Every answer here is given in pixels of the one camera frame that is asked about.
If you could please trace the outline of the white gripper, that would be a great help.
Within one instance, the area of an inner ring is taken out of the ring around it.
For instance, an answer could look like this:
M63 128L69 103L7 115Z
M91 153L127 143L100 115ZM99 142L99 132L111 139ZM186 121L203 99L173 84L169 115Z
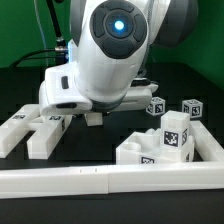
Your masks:
M124 95L106 101L105 92L96 95L84 92L76 82L75 63L48 68L39 90L40 113L50 115L77 115L142 110L152 101L158 89L146 78L135 78Z

